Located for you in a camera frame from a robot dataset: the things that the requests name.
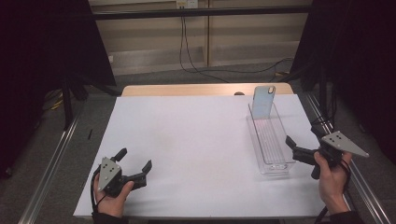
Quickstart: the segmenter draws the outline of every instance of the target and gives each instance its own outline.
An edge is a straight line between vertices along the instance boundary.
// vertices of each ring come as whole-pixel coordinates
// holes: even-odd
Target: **gray floor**
[[[226,66],[223,69],[238,69],[241,71],[256,71],[264,69],[268,64],[249,64]],[[290,62],[279,64],[276,71],[287,71]],[[273,78],[275,70],[257,74],[237,74],[229,72],[205,72],[206,75],[221,77],[230,82],[268,82]],[[147,73],[141,75],[116,77],[118,87],[122,90],[126,85],[143,84],[178,84],[178,83],[220,83],[212,77],[197,73],[187,73],[182,70]],[[299,80],[292,81],[293,90],[299,94],[302,104],[308,108],[305,94],[302,93]],[[63,158],[56,170],[56,175],[49,185],[49,190],[42,202],[41,209],[35,217],[35,223],[92,223],[90,220],[73,217],[74,209],[82,192],[86,177],[92,167],[92,161],[100,146],[106,124],[111,115],[115,98],[88,88],[91,95],[88,101],[80,103],[74,101],[74,108],[81,105],[82,112],[79,122],[68,143]],[[308,117],[312,112],[307,110]],[[44,174],[47,165],[63,134],[64,112],[60,107],[57,110],[47,111],[41,123],[35,130],[26,149],[13,166],[13,176],[0,182],[0,223],[17,223],[29,203],[35,188]],[[353,112],[338,101],[336,115],[336,130],[342,131],[359,146],[369,151],[370,159],[355,158],[366,178],[369,186],[383,205],[390,220],[396,220],[396,166],[381,152],[374,138],[363,133],[359,128],[359,121]],[[375,223],[364,202],[361,200],[355,186],[351,184],[349,195],[366,223]],[[290,224],[313,223],[312,218],[287,219]],[[278,223],[277,220],[215,220],[215,221],[156,221],[150,223]]]

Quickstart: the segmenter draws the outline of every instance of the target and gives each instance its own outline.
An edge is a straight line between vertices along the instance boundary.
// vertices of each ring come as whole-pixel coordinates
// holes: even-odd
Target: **white tabletop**
[[[126,217],[317,216],[324,204],[318,181],[310,176],[312,166],[296,162],[277,178],[260,174],[246,121],[251,101],[252,96],[120,97],[91,173],[103,157],[123,147],[128,149],[119,162],[124,175],[140,173],[152,160],[148,185],[130,194]],[[274,102],[298,146],[317,148],[297,95],[276,95]],[[87,184],[74,215],[91,212]]]

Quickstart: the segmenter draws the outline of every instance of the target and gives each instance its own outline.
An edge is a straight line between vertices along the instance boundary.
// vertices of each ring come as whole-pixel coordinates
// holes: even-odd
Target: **human hand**
[[[93,182],[93,189],[95,193],[95,200],[98,203],[98,212],[105,213],[113,217],[122,217],[123,215],[123,208],[125,204],[125,200],[128,197],[129,193],[131,192],[132,188],[134,187],[134,182],[129,181],[126,183],[120,195],[117,198],[112,198],[106,196],[104,191],[98,191],[99,185],[99,174],[96,175],[95,180]]]
[[[347,182],[347,174],[340,165],[329,167],[326,159],[315,152],[315,161],[320,166],[319,193],[320,198],[326,203],[331,215],[349,211],[344,201],[344,185]],[[343,153],[343,160],[350,164],[352,154]]]

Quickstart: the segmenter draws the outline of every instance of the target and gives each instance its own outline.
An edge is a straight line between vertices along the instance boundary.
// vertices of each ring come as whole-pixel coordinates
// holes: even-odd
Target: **wrist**
[[[343,195],[329,197],[324,200],[324,202],[326,203],[330,215],[349,211],[347,203],[344,201]]]
[[[122,218],[122,213],[118,209],[98,209],[99,213],[106,214],[112,217]]]

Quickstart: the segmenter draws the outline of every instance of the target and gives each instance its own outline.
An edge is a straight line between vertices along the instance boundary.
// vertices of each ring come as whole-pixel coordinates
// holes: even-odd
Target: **transparent box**
[[[251,105],[248,105],[247,124],[260,173],[288,174],[295,161],[291,149],[286,145],[286,133],[275,104],[272,104],[269,119],[253,119]]]

